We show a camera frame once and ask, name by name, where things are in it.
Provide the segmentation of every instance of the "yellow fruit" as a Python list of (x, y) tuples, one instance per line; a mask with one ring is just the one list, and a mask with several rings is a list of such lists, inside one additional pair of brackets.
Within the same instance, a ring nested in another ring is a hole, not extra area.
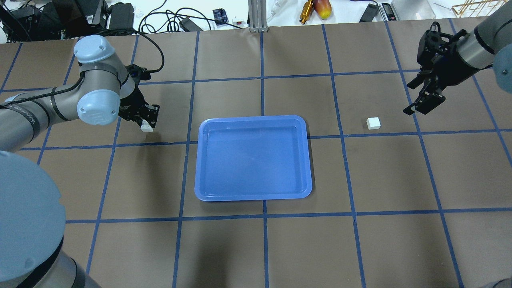
[(332, 7), (329, 0), (313, 0), (313, 7), (320, 18), (324, 20), (331, 15)]

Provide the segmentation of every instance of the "blue tray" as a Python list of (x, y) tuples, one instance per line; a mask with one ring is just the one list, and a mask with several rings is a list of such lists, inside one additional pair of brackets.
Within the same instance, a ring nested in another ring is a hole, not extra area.
[(311, 189), (306, 123), (299, 116), (208, 119), (199, 127), (199, 199), (294, 199)]

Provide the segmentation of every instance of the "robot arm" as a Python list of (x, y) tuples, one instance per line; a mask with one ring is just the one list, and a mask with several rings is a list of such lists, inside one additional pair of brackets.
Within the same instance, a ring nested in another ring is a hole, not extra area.
[(442, 91), (458, 85), (480, 70), (494, 67), (498, 85), (512, 93), (512, 2), (479, 24), (473, 32), (441, 33), (434, 22), (420, 40), (417, 61), (420, 72), (407, 86), (423, 83), (419, 97), (403, 111), (427, 114), (445, 101)]
[(78, 118), (107, 125), (119, 115), (143, 131), (153, 130), (160, 107), (148, 105), (138, 88), (148, 79), (144, 68), (125, 67), (99, 35), (78, 41), (74, 54), (80, 63), (76, 84), (19, 94), (0, 104), (0, 150), (16, 151), (50, 125)]

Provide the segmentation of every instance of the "white desk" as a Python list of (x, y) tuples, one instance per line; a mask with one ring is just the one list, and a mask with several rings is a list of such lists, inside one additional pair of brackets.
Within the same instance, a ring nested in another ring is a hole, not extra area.
[[(48, 3), (50, 0), (35, 0), (32, 1), (32, 4), (35, 4), (37, 7), (41, 7), (42, 5)], [(436, 18), (451, 18), (455, 17), (454, 13), (449, 9), (443, 8), (439, 5), (445, 7), (451, 7), (457, 4), (463, 4), (464, 0), (427, 0), (432, 6), (432, 10), (436, 14)], [(138, 29), (139, 23), (142, 17), (148, 14), (153, 9), (159, 7), (163, 0), (129, 0), (129, 1), (117, 1), (117, 0), (107, 0), (108, 5), (123, 2), (123, 3), (132, 3), (135, 9), (135, 21), (134, 28)], [(302, 7), (304, 5), (305, 0), (287, 0), (286, 3), (279, 10), (278, 14), (276, 14), (271, 20), (268, 21), (268, 26), (300, 26), (299, 23), (299, 15), (302, 11)], [(319, 16), (314, 12), (311, 15), (311, 18), (307, 21), (306, 25), (318, 25), (318, 24), (334, 24), (334, 23), (355, 23), (359, 22), (366, 6), (368, 5), (368, 1), (363, 2), (351, 2), (350, 0), (330, 0), (332, 6), (332, 14), (327, 20), (322, 20)], [(391, 0), (378, 0), (378, 3), (389, 3)], [(24, 4), (25, 2), (11, 2), (9, 0), (6, 1), (7, 7), (9, 9), (17, 9), (19, 6)], [(269, 11), (274, 4), (274, 0), (267, 0), (267, 11)], [(228, 22), (230, 23), (234, 17), (238, 19), (247, 20), (248, 14), (248, 2), (241, 0), (188, 0), (188, 1), (175, 1), (169, 0), (167, 3), (160, 8), (158, 11), (165, 11), (169, 9), (173, 12), (176, 12), (179, 8), (182, 7), (190, 7), (201, 11), (209, 18), (214, 18), (213, 9), (224, 8), (226, 10), (226, 14), (228, 16)], [(193, 11), (183, 11), (183, 14), (191, 15), (191, 16), (199, 16), (196, 12)], [(148, 18), (147, 23), (159, 28), (162, 26), (167, 17), (164, 14), (153, 15)], [(193, 21), (201, 27), (203, 30), (208, 30), (208, 24), (205, 20), (201, 19), (193, 19)], [(382, 21), (382, 17), (378, 14), (374, 21)], [(217, 26), (215, 23), (210, 22), (212, 30), (223, 30), (223, 29), (234, 29), (228, 25)], [(3, 33), (0, 33), (0, 43), (5, 43), (6, 38)]]

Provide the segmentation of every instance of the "electronic device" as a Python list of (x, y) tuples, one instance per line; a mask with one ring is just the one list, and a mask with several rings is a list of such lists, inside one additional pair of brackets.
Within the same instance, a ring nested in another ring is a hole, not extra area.
[(185, 32), (203, 31), (203, 29), (197, 26), (189, 17), (180, 20), (180, 27)]
[(105, 0), (52, 0), (67, 37), (85, 36), (106, 28)]
[(133, 28), (134, 9), (130, 3), (117, 3), (109, 8), (110, 23), (109, 29)]
[(384, 19), (386, 19), (387, 21), (397, 21), (396, 15), (393, 12), (393, 8), (391, 8), (391, 5), (389, 3), (382, 3), (382, 9), (385, 15)]
[(64, 25), (60, 22), (59, 15), (52, 2), (43, 6), (42, 14), (37, 25), (37, 40), (59, 40), (64, 33)]
[(51, 2), (44, 5), (42, 10), (28, 5), (12, 10), (9, 15), (13, 17), (16, 24), (21, 24), (20, 28), (22, 28), (21, 32), (15, 32), (12, 30), (13, 27), (11, 25), (5, 25), (4, 23), (3, 30), (9, 41), (26, 42), (30, 40), (43, 41), (62, 38), (62, 30), (64, 27), (60, 23), (59, 17)]
[(361, 20), (359, 22), (371, 22), (373, 21), (373, 18), (377, 15), (379, 12), (379, 7), (374, 4), (368, 4), (368, 7), (366, 7), (366, 10), (361, 16)]
[(219, 8), (214, 10), (215, 25), (223, 25), (227, 23), (226, 10)]
[(7, 34), (7, 39), (12, 42), (34, 40), (37, 35), (36, 28), (40, 14), (41, 11), (32, 6), (12, 10), (10, 16), (14, 18), (17, 23), (21, 24), (22, 32), (15, 32), (15, 28), (11, 29), (10, 25), (6, 24), (3, 26), (3, 30)]

